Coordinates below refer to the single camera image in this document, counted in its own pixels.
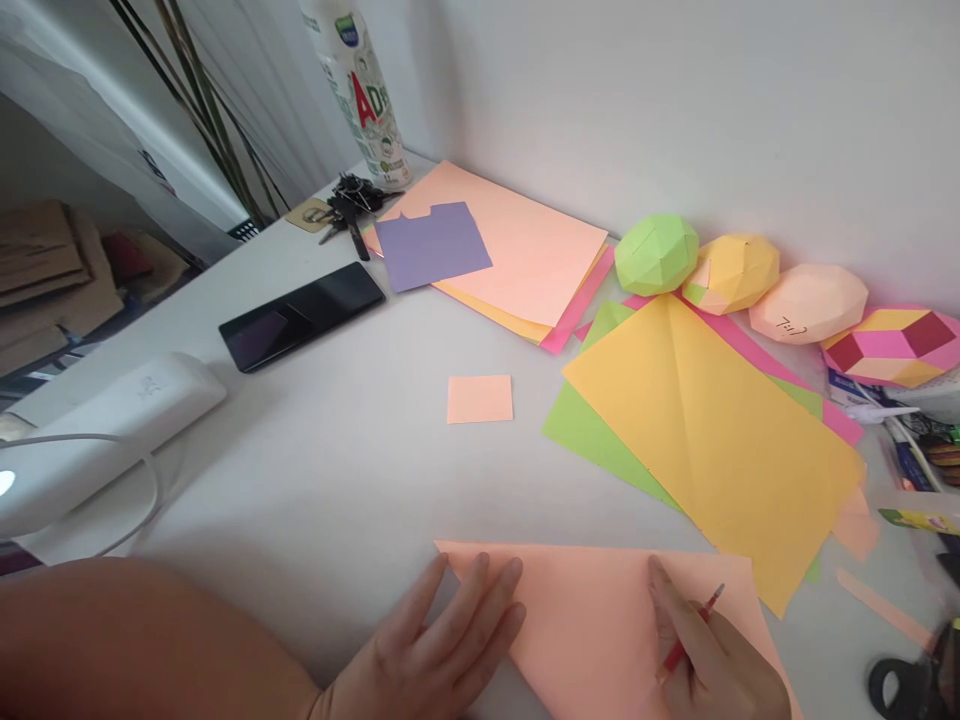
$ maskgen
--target red pencil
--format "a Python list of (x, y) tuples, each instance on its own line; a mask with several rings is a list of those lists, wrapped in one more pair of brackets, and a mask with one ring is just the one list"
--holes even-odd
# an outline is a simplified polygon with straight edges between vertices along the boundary
[[(724, 588), (726, 587), (725, 583), (721, 583), (720, 587), (717, 588), (717, 591), (713, 596), (707, 600), (707, 604), (700, 608), (700, 617), (704, 621), (710, 618), (710, 612), (713, 610), (713, 606), (717, 604), (717, 600), (720, 599), (720, 595), (723, 593)], [(686, 651), (683, 649), (683, 645), (677, 640), (674, 643), (673, 648), (671, 648), (670, 653), (667, 655), (667, 659), (663, 661), (663, 665), (660, 666), (660, 669), (657, 670), (657, 681), (663, 685), (667, 678), (670, 677), (671, 673), (677, 669), (677, 665), (680, 664), (680, 661), (687, 656)]]

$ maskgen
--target white bottle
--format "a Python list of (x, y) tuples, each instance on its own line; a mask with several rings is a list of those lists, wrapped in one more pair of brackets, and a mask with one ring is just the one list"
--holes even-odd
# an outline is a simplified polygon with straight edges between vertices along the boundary
[(374, 182), (396, 189), (410, 166), (370, 33), (354, 0), (300, 0), (303, 21)]

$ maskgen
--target geometric paper ball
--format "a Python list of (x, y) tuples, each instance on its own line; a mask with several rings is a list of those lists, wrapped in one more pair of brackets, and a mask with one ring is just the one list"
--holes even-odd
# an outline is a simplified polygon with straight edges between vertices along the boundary
[(617, 245), (617, 278), (643, 297), (673, 292), (697, 266), (700, 238), (679, 215), (649, 215)]
[(915, 388), (960, 364), (960, 320), (918, 306), (870, 308), (822, 347), (827, 365), (854, 380)]
[(863, 318), (867, 286), (839, 265), (797, 265), (750, 308), (750, 327), (788, 345), (822, 342)]
[(724, 235), (700, 248), (683, 284), (687, 301), (711, 315), (746, 310), (780, 277), (780, 251), (763, 235)]

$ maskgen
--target paper stack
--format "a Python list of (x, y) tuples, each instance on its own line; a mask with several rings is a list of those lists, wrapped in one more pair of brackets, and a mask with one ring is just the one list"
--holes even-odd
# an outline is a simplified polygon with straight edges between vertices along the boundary
[[(475, 223), (483, 248), (472, 240)], [(391, 265), (390, 241), (406, 246), (436, 232), (419, 258)], [(394, 289), (434, 287), (540, 347), (559, 353), (613, 265), (605, 230), (461, 170), (438, 165), (364, 233), (388, 260)], [(457, 253), (445, 256), (450, 238)], [(451, 276), (456, 268), (480, 269)], [(445, 275), (434, 281), (435, 274)]]
[(760, 598), (782, 617), (857, 505), (858, 435), (777, 377), (732, 321), (673, 295), (635, 305), (601, 309), (544, 433), (680, 508), (721, 552), (751, 558)]

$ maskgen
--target black phone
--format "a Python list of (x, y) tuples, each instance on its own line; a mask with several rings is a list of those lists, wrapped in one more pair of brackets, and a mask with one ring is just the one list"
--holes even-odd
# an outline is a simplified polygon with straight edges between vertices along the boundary
[(343, 325), (386, 297), (355, 262), (220, 326), (243, 373), (251, 373)]

